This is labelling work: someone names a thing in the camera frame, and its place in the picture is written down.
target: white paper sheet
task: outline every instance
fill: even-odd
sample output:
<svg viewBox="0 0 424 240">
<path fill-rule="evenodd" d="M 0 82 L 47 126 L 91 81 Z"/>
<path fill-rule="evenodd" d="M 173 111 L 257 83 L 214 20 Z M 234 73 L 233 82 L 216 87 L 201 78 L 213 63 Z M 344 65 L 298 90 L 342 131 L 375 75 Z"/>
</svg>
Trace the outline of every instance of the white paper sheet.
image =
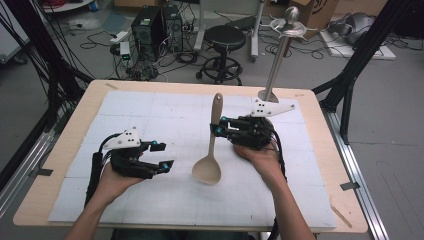
<svg viewBox="0 0 424 240">
<path fill-rule="evenodd" d="M 215 157 L 221 181 L 208 186 L 195 180 L 191 169 L 206 156 L 212 95 L 111 91 L 103 100 L 65 181 L 49 221 L 75 221 L 83 209 L 91 156 L 109 135 L 136 126 L 143 141 L 167 144 L 163 152 L 145 152 L 140 160 L 175 160 L 171 171 L 131 187 L 110 205 L 101 222 L 197 225 L 272 226 L 271 193 L 253 166 L 239 158 L 231 143 L 217 138 Z M 255 98 L 224 96 L 223 116 L 250 113 Z M 293 195 L 310 227 L 334 228 L 330 208 L 299 104 L 295 110 L 271 117 L 282 141 L 287 177 Z"/>
</svg>

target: wooden table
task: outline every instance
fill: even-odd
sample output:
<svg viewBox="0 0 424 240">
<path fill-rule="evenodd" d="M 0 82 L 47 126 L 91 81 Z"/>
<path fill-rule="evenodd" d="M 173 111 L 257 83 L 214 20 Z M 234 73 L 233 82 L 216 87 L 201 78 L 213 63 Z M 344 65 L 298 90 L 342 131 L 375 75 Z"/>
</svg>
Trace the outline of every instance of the wooden table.
<svg viewBox="0 0 424 240">
<path fill-rule="evenodd" d="M 96 80 L 88 87 L 78 107 L 66 125 L 44 168 L 53 169 L 51 176 L 38 176 L 13 219 L 22 226 L 69 226 L 68 223 L 49 222 L 66 172 L 75 158 L 86 132 L 108 91 L 142 91 L 181 94 L 256 96 L 259 87 L 217 86 L 154 82 L 125 82 Z M 279 98 L 296 99 L 302 109 L 305 125 L 321 171 L 337 227 L 328 232 L 363 233 L 368 225 L 353 190 L 344 191 L 340 184 L 349 182 L 315 94 L 302 89 L 273 89 Z"/>
</svg>

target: hand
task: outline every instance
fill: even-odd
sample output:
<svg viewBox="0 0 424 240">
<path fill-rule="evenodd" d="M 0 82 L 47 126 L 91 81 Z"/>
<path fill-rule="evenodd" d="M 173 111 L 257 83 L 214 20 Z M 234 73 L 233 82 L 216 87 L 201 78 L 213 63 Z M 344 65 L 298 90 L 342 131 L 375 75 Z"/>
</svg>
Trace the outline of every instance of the hand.
<svg viewBox="0 0 424 240">
<path fill-rule="evenodd" d="M 124 177 L 112 170 L 110 163 L 107 163 L 103 169 L 102 176 L 97 186 L 94 197 L 99 198 L 109 205 L 117 197 L 121 196 L 129 187 L 137 184 L 144 179 Z"/>
<path fill-rule="evenodd" d="M 264 182 L 271 187 L 273 183 L 285 182 L 280 169 L 278 155 L 271 146 L 265 146 L 261 150 L 253 150 L 247 147 L 233 145 L 234 151 L 242 158 L 250 161 L 256 171 L 261 175 Z"/>
</svg>

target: black stool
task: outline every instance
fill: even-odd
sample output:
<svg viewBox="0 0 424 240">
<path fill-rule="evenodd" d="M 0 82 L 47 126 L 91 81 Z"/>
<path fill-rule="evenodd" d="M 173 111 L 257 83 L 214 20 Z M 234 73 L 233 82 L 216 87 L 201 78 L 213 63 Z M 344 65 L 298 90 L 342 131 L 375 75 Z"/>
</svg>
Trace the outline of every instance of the black stool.
<svg viewBox="0 0 424 240">
<path fill-rule="evenodd" d="M 202 69 L 196 73 L 197 79 L 202 78 L 202 73 L 204 72 L 208 77 L 215 80 L 215 84 L 236 78 L 238 85 L 241 86 L 239 75 L 243 72 L 243 68 L 236 60 L 227 57 L 227 53 L 244 46 L 246 43 L 246 36 L 244 33 L 234 27 L 216 26 L 205 32 L 204 40 L 221 55 L 206 60 Z M 210 62 L 213 62 L 212 66 L 208 67 L 207 65 Z"/>
</svg>

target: power strip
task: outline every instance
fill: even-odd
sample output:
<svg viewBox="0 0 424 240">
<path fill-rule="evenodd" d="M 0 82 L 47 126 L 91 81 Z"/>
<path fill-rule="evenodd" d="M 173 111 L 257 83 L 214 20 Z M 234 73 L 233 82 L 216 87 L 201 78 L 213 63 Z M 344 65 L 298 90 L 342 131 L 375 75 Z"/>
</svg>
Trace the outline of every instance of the power strip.
<svg viewBox="0 0 424 240">
<path fill-rule="evenodd" d="M 116 34 L 116 38 L 110 39 L 110 43 L 112 44 L 118 44 L 120 43 L 124 38 L 128 36 L 129 32 L 121 31 L 120 33 Z"/>
</svg>

